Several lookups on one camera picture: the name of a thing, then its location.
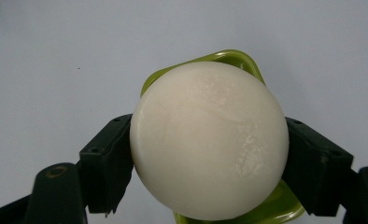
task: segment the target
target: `white ball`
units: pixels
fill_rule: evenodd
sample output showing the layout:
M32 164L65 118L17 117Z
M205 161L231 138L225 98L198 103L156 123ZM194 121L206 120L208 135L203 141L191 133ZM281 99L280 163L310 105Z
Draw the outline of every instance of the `white ball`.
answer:
M273 191L286 165L284 115L266 87L225 63L188 63L142 96L130 132L149 192L201 220L238 217Z

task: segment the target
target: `green plastic cup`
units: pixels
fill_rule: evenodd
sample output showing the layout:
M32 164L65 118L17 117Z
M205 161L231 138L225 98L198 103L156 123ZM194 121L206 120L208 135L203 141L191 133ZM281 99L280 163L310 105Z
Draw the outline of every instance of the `green plastic cup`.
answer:
M227 63L248 72L265 84L254 60L239 50L226 49L185 63L196 62ZM141 95L143 95L149 86L159 77L185 63L170 66L153 73L144 83ZM274 191L263 203L240 217L221 221L207 221L184 217L175 212L174 216L176 224L277 224L293 220L299 217L303 212L303 206L292 193L289 186L287 186L283 180L280 180Z

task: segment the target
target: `gray background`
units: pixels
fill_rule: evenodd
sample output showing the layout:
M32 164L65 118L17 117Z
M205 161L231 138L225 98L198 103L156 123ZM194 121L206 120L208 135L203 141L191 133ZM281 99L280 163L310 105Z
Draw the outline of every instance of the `gray background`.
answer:
M368 165L368 1L0 1L0 206L132 113L150 74L222 49L250 55L286 116ZM174 223L135 172L118 213L88 219Z

